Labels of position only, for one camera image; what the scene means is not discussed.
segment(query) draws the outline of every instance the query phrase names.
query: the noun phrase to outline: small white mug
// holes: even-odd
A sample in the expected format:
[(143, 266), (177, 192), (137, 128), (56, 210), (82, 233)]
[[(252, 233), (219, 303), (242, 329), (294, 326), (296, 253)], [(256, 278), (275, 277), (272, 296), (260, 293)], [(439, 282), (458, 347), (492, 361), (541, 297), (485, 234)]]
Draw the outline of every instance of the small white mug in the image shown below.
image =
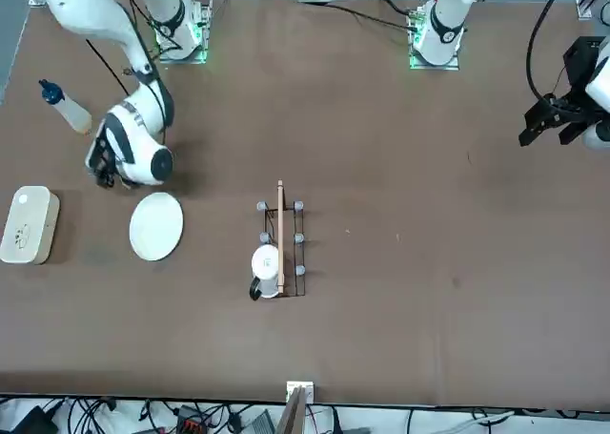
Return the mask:
[(277, 279), (279, 274), (279, 251), (273, 245), (259, 246), (252, 255), (253, 280), (250, 284), (250, 298), (271, 299), (279, 294)]

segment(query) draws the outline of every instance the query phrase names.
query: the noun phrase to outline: metal rack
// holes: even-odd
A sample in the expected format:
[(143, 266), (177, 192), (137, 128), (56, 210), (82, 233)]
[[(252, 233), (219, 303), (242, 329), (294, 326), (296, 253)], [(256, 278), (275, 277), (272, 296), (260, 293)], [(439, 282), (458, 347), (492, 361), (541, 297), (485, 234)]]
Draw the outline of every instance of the metal rack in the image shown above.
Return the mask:
[[(293, 271), (285, 274), (290, 283), (284, 285), (284, 292), (279, 296), (283, 298), (295, 298), (305, 296), (305, 233), (304, 233), (304, 211), (303, 202), (296, 200), (292, 206), (286, 206), (286, 194), (282, 191), (283, 212), (293, 214)], [(259, 235), (260, 243), (278, 245), (275, 235), (274, 220), (278, 219), (277, 208), (269, 208), (267, 202), (260, 201), (256, 204), (256, 210), (263, 212), (263, 231)]]

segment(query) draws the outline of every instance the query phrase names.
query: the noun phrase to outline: white box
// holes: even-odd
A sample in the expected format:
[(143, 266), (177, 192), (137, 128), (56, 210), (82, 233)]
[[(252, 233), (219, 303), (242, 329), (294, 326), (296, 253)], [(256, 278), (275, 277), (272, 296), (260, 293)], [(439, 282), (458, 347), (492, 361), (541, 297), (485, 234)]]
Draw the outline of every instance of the white box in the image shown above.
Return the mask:
[(42, 264), (49, 257), (59, 199), (44, 186), (23, 186), (10, 204), (0, 243), (0, 259), (9, 264)]

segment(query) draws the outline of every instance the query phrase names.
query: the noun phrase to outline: wooden stick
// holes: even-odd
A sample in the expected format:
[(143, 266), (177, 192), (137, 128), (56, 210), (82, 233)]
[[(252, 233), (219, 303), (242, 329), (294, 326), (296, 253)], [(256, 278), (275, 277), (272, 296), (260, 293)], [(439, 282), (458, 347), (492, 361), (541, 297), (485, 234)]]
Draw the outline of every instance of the wooden stick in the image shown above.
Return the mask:
[(284, 294), (284, 184), (281, 179), (277, 182), (277, 252), (277, 290), (279, 294)]

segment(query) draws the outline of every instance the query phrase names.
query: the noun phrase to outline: brown tabletop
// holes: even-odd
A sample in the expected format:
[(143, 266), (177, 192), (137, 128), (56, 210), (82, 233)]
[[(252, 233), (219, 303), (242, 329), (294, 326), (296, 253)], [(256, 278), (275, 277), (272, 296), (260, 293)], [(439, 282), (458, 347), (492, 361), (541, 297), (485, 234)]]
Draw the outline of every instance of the brown tabletop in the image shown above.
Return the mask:
[[(409, 70), (400, 31), (228, 0), (209, 63), (160, 68), (177, 117), (175, 173), (157, 190), (185, 215), (160, 262), (128, 238), (153, 189), (96, 187), (91, 139), (37, 80), (95, 121), (120, 88), (83, 38), (32, 10), (0, 107), (0, 215), (27, 184), (61, 211), (46, 264), (0, 265), (0, 389), (282, 400), (287, 380), (311, 380), (325, 402), (607, 408), (610, 156), (557, 133), (517, 140), (541, 8), (473, 6), (460, 72), (430, 72)], [(584, 33), (572, 5), (551, 11), (543, 92)], [(255, 205), (275, 202), (280, 178), (307, 210), (307, 295), (252, 302)]]

